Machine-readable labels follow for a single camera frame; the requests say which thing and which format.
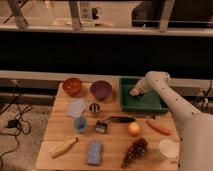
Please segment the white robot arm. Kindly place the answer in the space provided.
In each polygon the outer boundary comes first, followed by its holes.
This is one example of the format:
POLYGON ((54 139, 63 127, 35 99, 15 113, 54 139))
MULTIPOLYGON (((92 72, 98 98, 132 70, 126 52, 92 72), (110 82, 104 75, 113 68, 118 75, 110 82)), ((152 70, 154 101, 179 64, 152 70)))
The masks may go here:
POLYGON ((179 171, 213 171, 213 115, 200 111, 168 86, 167 72, 149 71, 134 86, 137 93, 154 90, 180 126, 179 171))

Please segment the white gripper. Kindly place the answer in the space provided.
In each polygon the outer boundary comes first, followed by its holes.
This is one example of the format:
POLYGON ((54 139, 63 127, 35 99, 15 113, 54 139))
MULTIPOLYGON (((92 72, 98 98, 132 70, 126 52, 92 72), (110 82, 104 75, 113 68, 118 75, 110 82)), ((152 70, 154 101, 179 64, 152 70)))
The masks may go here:
POLYGON ((147 93, 151 87, 149 86, 148 82, 146 81, 146 78, 141 78, 135 85, 136 92, 138 94, 145 94, 147 93))

